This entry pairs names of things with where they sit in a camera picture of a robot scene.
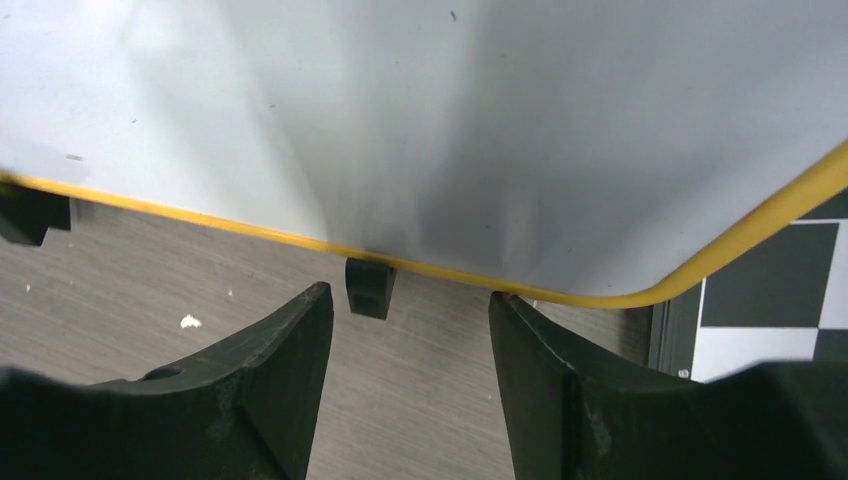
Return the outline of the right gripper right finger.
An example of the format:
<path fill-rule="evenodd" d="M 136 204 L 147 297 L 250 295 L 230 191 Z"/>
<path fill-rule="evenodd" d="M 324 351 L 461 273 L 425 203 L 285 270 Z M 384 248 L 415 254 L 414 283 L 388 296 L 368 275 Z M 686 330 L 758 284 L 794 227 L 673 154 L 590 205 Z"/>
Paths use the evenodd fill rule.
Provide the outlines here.
<path fill-rule="evenodd" d="M 843 479 L 847 366 L 698 383 L 627 361 L 496 292 L 489 325 L 519 479 Z"/>

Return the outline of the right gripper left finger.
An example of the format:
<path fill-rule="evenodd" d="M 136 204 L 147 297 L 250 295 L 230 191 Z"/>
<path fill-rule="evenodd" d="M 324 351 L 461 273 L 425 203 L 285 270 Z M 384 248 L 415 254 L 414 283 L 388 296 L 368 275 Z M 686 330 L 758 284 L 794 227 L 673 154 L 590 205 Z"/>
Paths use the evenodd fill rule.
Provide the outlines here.
<path fill-rule="evenodd" d="M 333 331 L 318 282 L 138 380 L 1 371 L 5 479 L 302 479 Z"/>

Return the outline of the yellow framed whiteboard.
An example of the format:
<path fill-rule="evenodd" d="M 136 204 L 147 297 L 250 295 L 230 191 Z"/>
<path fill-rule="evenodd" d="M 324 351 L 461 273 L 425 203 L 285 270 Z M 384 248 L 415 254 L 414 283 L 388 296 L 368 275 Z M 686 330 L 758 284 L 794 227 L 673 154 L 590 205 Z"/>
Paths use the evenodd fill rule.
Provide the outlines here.
<path fill-rule="evenodd" d="M 847 185 L 843 1 L 5 1 L 1 175 L 556 303 Z"/>

